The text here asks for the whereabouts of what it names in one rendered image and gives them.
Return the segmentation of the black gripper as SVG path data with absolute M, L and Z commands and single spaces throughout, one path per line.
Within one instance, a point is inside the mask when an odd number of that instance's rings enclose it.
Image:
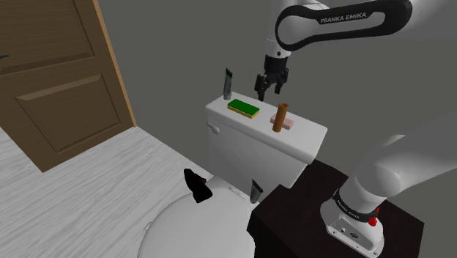
M 264 58 L 264 75 L 258 74 L 254 90 L 258 94 L 258 100 L 263 102 L 265 92 L 272 85 L 272 78 L 275 79 L 275 90 L 274 93 L 279 95 L 283 85 L 288 81 L 289 68 L 286 67 L 288 57 L 277 58 L 266 55 Z

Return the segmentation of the brown cardboard tube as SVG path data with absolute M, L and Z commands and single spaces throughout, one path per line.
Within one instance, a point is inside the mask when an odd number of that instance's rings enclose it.
M 279 103 L 278 109 L 275 114 L 275 119 L 273 120 L 272 130 L 276 133 L 281 131 L 284 120 L 286 118 L 286 112 L 288 111 L 289 105 L 287 103 Z

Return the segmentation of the green and yellow sponge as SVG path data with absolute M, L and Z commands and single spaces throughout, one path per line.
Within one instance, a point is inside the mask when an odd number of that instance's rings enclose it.
M 254 118 L 260 111 L 260 108 L 238 99 L 229 102 L 227 108 L 250 119 Z

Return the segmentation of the pink soap bar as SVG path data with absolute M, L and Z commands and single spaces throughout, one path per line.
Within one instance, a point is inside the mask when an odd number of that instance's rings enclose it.
M 274 115 L 271 116 L 271 118 L 270 118 L 270 122 L 271 122 L 272 124 L 275 123 L 275 117 L 276 117 L 276 115 L 274 114 Z M 282 124 L 282 128 L 287 129 L 287 130 L 290 130 L 290 129 L 293 127 L 293 125 L 294 125 L 294 121 L 293 121 L 293 120 L 289 119 L 288 117 L 285 117 L 285 118 L 284 118 L 284 121 L 283 121 L 283 124 Z

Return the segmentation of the grey squeeze tube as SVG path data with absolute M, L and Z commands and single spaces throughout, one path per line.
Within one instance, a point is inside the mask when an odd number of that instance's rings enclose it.
M 233 77 L 233 73 L 226 68 L 225 69 L 225 81 L 223 86 L 223 99 L 230 100 L 231 99 L 231 80 Z
M 262 194 L 263 189 L 260 187 L 260 185 L 255 180 L 251 180 L 250 203 L 257 203 Z

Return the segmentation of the white toilet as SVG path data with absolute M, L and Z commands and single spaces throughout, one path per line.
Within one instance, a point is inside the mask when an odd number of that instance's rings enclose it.
M 260 108 L 252 119 L 227 108 L 219 97 L 207 104 L 209 168 L 206 186 L 213 196 L 196 203 L 192 192 L 170 203 L 145 229 L 137 258 L 254 258 L 247 227 L 251 213 L 276 187 L 291 188 L 316 157 L 327 128 L 292 113 L 290 130 L 276 133 L 276 107 L 244 95 Z M 251 180 L 263 189 L 250 203 Z

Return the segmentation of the black shoe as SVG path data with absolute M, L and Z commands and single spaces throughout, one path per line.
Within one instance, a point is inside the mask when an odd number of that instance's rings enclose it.
M 211 190 L 206 186 L 207 180 L 199 176 L 191 169 L 184 169 L 185 183 L 191 190 L 196 203 L 203 202 L 213 196 Z

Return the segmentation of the brown wooden door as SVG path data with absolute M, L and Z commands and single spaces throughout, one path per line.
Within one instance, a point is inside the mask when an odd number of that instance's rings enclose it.
M 98 0 L 0 0 L 0 128 L 40 171 L 135 124 Z

